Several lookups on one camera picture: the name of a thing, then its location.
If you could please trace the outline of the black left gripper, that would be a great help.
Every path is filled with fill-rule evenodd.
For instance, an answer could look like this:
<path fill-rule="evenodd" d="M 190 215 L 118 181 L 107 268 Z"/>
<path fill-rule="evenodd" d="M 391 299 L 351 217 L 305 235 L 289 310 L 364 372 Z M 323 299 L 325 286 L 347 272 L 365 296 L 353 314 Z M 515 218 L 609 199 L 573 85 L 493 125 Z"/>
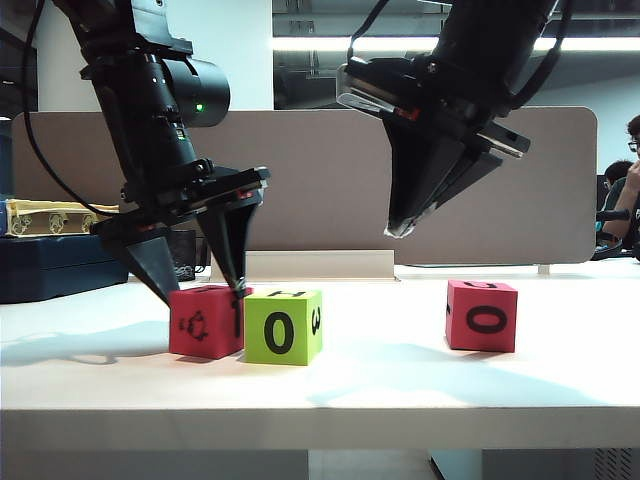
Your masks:
<path fill-rule="evenodd" d="M 270 177 L 264 166 L 239 171 L 196 160 L 163 171 L 153 182 L 130 180 L 122 193 L 125 201 L 137 207 L 92 225 L 90 233 L 100 235 L 104 249 L 169 305 L 169 294 L 179 289 L 167 241 L 169 230 L 150 229 L 178 225 L 198 214 L 197 222 L 224 280 L 242 299 L 249 226 L 261 202 L 236 200 L 256 200 Z"/>

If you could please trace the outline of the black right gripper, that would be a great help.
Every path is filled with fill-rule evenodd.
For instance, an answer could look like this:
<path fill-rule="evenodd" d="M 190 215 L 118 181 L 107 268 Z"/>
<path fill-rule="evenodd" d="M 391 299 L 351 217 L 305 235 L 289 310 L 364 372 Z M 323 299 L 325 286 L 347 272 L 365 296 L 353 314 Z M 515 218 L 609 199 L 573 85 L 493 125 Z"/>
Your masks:
<path fill-rule="evenodd" d="M 512 95 L 500 83 L 432 55 L 412 59 L 350 58 L 337 70 L 339 104 L 404 126 L 439 129 L 476 148 L 520 158 L 531 141 L 495 122 L 512 110 Z M 451 140 L 383 122 L 392 150 L 392 180 L 385 234 L 408 236 L 428 217 L 503 163 L 498 156 L 467 147 L 451 168 Z"/>

